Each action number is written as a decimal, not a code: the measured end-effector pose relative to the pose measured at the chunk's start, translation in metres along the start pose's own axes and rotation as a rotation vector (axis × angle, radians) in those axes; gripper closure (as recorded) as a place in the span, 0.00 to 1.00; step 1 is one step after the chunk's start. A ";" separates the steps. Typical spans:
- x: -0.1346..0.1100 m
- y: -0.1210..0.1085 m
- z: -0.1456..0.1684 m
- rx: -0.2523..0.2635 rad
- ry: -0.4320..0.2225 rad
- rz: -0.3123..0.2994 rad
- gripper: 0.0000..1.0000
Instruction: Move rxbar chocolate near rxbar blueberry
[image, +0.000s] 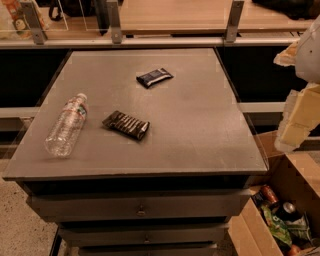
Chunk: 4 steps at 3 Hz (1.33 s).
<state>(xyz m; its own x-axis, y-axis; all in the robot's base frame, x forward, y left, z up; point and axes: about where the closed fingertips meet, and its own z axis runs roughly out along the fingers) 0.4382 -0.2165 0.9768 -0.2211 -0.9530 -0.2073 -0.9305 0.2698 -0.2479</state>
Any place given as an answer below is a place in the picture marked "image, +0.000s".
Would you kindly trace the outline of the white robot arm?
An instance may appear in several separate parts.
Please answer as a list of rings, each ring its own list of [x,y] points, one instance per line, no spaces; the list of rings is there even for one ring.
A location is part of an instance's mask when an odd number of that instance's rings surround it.
[[[296,76],[307,82],[300,92],[290,91],[276,133],[276,149],[292,152],[320,124],[320,16],[299,40],[276,55],[274,63],[294,66]]]

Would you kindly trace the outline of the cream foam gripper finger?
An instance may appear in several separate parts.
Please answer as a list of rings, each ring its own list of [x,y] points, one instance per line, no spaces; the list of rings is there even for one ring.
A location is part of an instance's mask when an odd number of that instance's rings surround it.
[[[282,116],[274,146],[280,152],[292,152],[320,124],[320,85],[308,83],[301,91],[291,90]]]

